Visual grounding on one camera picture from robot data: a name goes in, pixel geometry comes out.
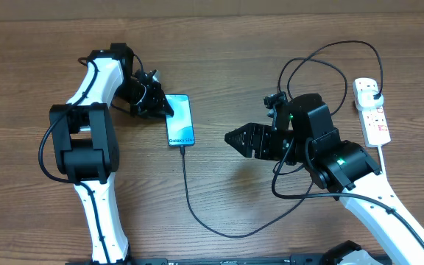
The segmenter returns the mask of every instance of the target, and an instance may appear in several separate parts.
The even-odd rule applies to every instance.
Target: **electrical outlet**
[[[359,119],[367,147],[383,146],[390,142],[389,128],[382,107],[359,111]]]

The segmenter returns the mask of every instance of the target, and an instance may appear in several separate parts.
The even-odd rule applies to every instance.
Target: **cable clip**
[[[395,208],[391,208],[390,210],[387,209],[386,212],[387,214],[394,214],[394,212],[396,212],[397,210]]]

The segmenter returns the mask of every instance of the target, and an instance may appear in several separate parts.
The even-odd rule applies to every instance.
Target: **white robotic arm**
[[[122,74],[121,62],[113,58],[96,58],[93,60],[96,64],[99,74],[90,89],[88,95],[79,104],[79,106],[90,106],[93,103],[106,103],[110,106],[114,93],[123,83],[124,75]],[[92,63],[88,63],[88,73],[86,74],[81,86],[74,96],[66,103],[73,104],[81,98],[82,93],[86,91],[89,83],[93,79],[95,67]],[[90,127],[81,127],[81,131],[88,132]],[[128,255],[129,242],[122,230],[119,211],[117,209],[116,193],[114,191],[114,180],[116,173],[110,173],[105,184],[101,184],[99,180],[86,180],[82,183],[86,184],[93,192],[96,202],[97,212],[99,213],[99,226],[104,236],[104,246],[99,238],[98,224],[94,213],[94,205],[88,191],[81,185],[74,185],[82,205],[85,209],[86,219],[88,220],[91,240],[93,242],[92,261],[100,264],[107,264],[107,256],[111,264],[124,262]]]
[[[50,110],[52,130],[47,132],[52,131],[58,169],[68,175],[63,182],[74,183],[85,209],[94,264],[131,264],[114,191],[119,146],[108,110],[114,96],[130,103],[131,116],[173,115],[158,71],[145,74],[141,65],[135,79],[130,78],[134,57],[125,43],[92,51],[86,58],[88,73],[79,90],[66,105],[54,105]],[[79,132],[91,132],[91,139],[71,139],[70,134]]]
[[[370,173],[354,184],[354,189],[345,188],[343,193],[366,196],[394,208],[424,242],[423,227],[397,198],[385,172],[379,175]],[[395,264],[424,264],[424,249],[394,215],[362,199],[341,197],[340,201],[367,227]]]

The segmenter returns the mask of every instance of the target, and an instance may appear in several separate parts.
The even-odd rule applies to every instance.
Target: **power plug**
[[[360,111],[382,107],[384,104],[384,96],[374,99],[374,95],[379,93],[379,88],[373,79],[362,77],[354,80],[353,90],[356,108]]]

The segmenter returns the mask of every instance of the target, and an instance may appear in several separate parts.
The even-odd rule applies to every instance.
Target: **power cord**
[[[62,113],[60,115],[60,117],[58,117],[58,119],[55,120],[55,122],[53,124],[50,125],[50,127],[47,129],[47,131],[45,132],[45,134],[42,137],[42,141],[40,142],[40,146],[38,148],[38,164],[40,166],[40,169],[42,169],[42,172],[51,180],[60,182],[60,183],[73,183],[70,180],[67,179],[62,179],[59,177],[55,177],[54,175],[50,174],[50,172],[47,170],[47,168],[45,167],[45,165],[43,164],[43,148],[45,147],[45,143],[47,142],[47,138],[50,136],[50,134],[52,133],[53,129],[55,126],[57,126],[57,124],[65,117],[68,115],[68,113],[70,113],[70,111],[72,111],[76,106],[78,106],[88,95],[89,91],[92,89],[94,82],[96,81],[97,78],[97,74],[99,72],[99,69],[97,68],[97,65],[94,61],[89,60],[88,58],[85,57],[81,57],[78,59],[78,62],[81,63],[82,65],[88,67],[88,64],[91,63],[94,67],[94,75],[93,75],[93,79],[89,82],[88,87],[86,88],[85,92],[82,93],[81,97],[75,102],[73,103],[64,113]],[[80,185],[83,188],[86,189],[86,191],[88,192],[89,197],[91,198],[91,202],[93,204],[93,211],[94,211],[94,219],[96,220],[96,227],[97,227],[97,231],[99,234],[99,240],[101,241],[102,244],[102,249],[104,250],[104,254],[106,257],[106,261],[107,264],[110,265],[110,259],[109,259],[109,253],[107,252],[107,245],[105,243],[104,240],[104,236],[102,235],[102,231],[101,231],[101,223],[99,221],[99,214],[97,211],[97,206],[96,206],[96,201],[94,199],[94,191],[92,191],[86,184],[82,183],[82,182],[78,182],[78,183],[73,183],[75,185]]]
[[[418,241],[418,243],[420,244],[420,246],[424,249],[424,241],[420,238],[420,236],[417,234],[417,232],[413,229],[413,227],[397,212],[396,209],[394,208],[390,208],[388,205],[383,204],[382,202],[379,202],[376,199],[370,198],[370,197],[366,197],[366,196],[362,196],[359,194],[345,194],[345,193],[319,193],[319,194],[300,194],[300,195],[282,195],[279,194],[276,191],[276,181],[278,180],[278,176],[279,176],[279,172],[283,167],[283,164],[285,163],[287,157],[289,156],[291,150],[292,150],[292,142],[289,146],[289,148],[286,151],[286,154],[284,155],[283,159],[280,161],[279,167],[276,170],[274,177],[272,178],[272,184],[271,184],[271,190],[272,193],[281,199],[300,199],[299,202],[302,202],[304,199],[310,199],[310,198],[324,198],[324,197],[333,197],[333,198],[339,198],[339,197],[350,197],[350,198],[356,198],[356,199],[362,199],[364,201],[367,202],[371,202],[379,207],[382,207],[387,214],[393,214],[395,216],[395,218],[397,218],[409,231],[410,233],[413,235],[413,237],[415,237],[415,239]],[[308,144],[309,142],[306,141],[306,147],[305,147],[305,152],[308,154]],[[311,161],[308,159],[308,155],[307,155],[307,161],[309,163],[309,166],[312,166]]]
[[[292,60],[290,60],[285,66],[284,66],[284,68],[283,68],[283,70],[281,71],[281,73],[280,73],[280,76],[279,76],[279,81],[278,81],[278,91],[279,92],[281,92],[281,89],[280,89],[280,79],[281,79],[281,77],[282,77],[282,74],[283,74],[283,72],[284,72],[284,70],[286,69],[286,67],[287,67],[287,65],[288,64],[290,64],[291,62],[293,62],[293,61],[295,61],[295,60],[302,60],[302,62],[295,68],[295,70],[292,72],[292,74],[291,74],[291,76],[289,77],[289,80],[287,81],[287,92],[289,93],[289,97],[291,98],[291,99],[293,99],[292,98],[292,95],[291,95],[291,88],[290,88],[290,83],[291,83],[291,79],[292,79],[292,77],[294,76],[294,74],[295,74],[295,72],[297,72],[297,70],[305,63],[305,62],[307,62],[307,61],[314,61],[314,62],[318,62],[318,63],[323,63],[323,64],[325,64],[325,65],[327,65],[327,66],[330,66],[329,65],[329,63],[326,63],[326,62],[323,62],[323,61],[316,61],[316,60],[312,60],[311,58],[313,57],[313,56],[315,56],[318,52],[320,52],[321,50],[323,50],[323,49],[325,49],[325,48],[327,48],[327,47],[329,47],[329,46],[333,46],[333,45],[337,45],[337,44],[342,44],[342,43],[361,43],[361,44],[364,44],[364,45],[367,45],[367,46],[369,46],[373,51],[374,51],[374,53],[375,53],[375,56],[377,57],[377,61],[379,62],[379,69],[381,70],[381,87],[380,87],[380,89],[379,89],[379,93],[377,93],[376,95],[374,95],[374,99],[379,99],[380,97],[381,97],[381,95],[382,95],[382,88],[383,88],[383,86],[384,86],[384,70],[382,69],[382,61],[381,61],[381,56],[379,55],[379,53],[377,52],[377,50],[375,49],[375,47],[374,46],[372,46],[371,44],[369,44],[369,43],[367,43],[367,42],[365,42],[365,41],[361,41],[361,40],[344,40],[344,41],[338,41],[338,42],[335,42],[335,43],[330,43],[330,44],[327,44],[327,45],[325,45],[325,46],[323,46],[322,48],[320,48],[320,49],[317,49],[315,52],[312,52],[307,58],[304,58],[303,60],[301,59],[301,58],[294,58],[294,59],[292,59]],[[344,97],[343,97],[343,101],[345,100],[345,97],[346,97],[346,91],[347,91],[347,89],[345,90],[345,93],[344,93]],[[336,109],[336,111],[338,111],[339,110],[339,108],[343,105],[343,101],[342,101],[342,103],[340,104],[340,106]]]
[[[208,225],[206,225],[204,222],[202,222],[199,217],[196,216],[196,214],[194,213],[194,210],[191,207],[191,202],[189,201],[189,192],[188,192],[188,180],[186,177],[186,149],[184,146],[180,146],[180,152],[181,152],[181,156],[183,157],[183,173],[184,173],[184,188],[185,188],[185,199],[186,202],[188,203],[188,208],[189,211],[191,212],[191,215],[196,219],[196,221],[202,225],[205,229],[211,231],[212,233],[215,233],[219,236],[223,236],[229,239],[244,239],[248,236],[252,236],[254,234],[256,234],[257,232],[263,230],[264,228],[276,223],[277,221],[281,220],[282,218],[286,217],[288,214],[290,214],[293,210],[295,210],[297,207],[299,207],[299,205],[303,202],[304,199],[301,199],[296,205],[294,205],[292,208],[290,208],[287,212],[281,214],[280,216],[278,216],[276,219],[272,220],[271,222],[268,222],[267,224],[261,226],[260,228],[244,234],[244,235],[238,235],[238,236],[231,236],[231,235],[227,235],[224,233],[220,233],[217,230],[214,230],[213,228],[209,227]],[[310,184],[310,186],[307,189],[307,192],[305,194],[308,194],[310,192],[310,190],[312,189],[313,183]]]
[[[284,71],[286,70],[286,68],[287,68],[287,66],[290,64],[290,63],[292,63],[292,62],[294,62],[295,60],[303,60],[304,62],[306,62],[306,61],[311,61],[311,62],[315,62],[315,63],[321,63],[321,64],[323,64],[323,65],[326,65],[326,66],[330,66],[331,68],[333,68],[333,69],[335,69],[336,71],[338,71],[339,72],[339,74],[341,74],[342,75],[342,77],[343,77],[343,79],[344,79],[344,94],[343,94],[343,99],[342,99],[342,101],[341,101],[341,103],[339,103],[339,106],[336,108],[336,110],[335,111],[333,111],[332,113],[331,113],[331,115],[334,115],[334,114],[336,114],[337,112],[338,112],[338,110],[342,107],[342,105],[343,105],[343,103],[345,103],[345,99],[346,99],[346,94],[347,94],[347,80],[346,80],[346,76],[345,76],[345,74],[343,74],[343,72],[338,68],[338,67],[336,67],[336,66],[334,66],[334,65],[332,65],[331,63],[328,63],[328,62],[325,62],[325,61],[322,61],[322,60],[317,60],[317,59],[310,59],[310,58],[302,58],[302,57],[298,57],[298,58],[294,58],[294,59],[290,59],[285,65],[284,65],[284,67],[283,67],[283,69],[280,71],[280,74],[279,74],[279,79],[278,79],[278,91],[279,92],[281,92],[282,90],[280,89],[280,80],[282,79],[282,77],[283,77],[283,74],[284,74]],[[287,86],[287,91],[288,91],[288,93],[289,93],[289,96],[291,97],[291,99],[292,99],[292,95],[291,95],[291,90],[290,90],[290,88],[289,88],[289,84],[288,84],[288,86]]]

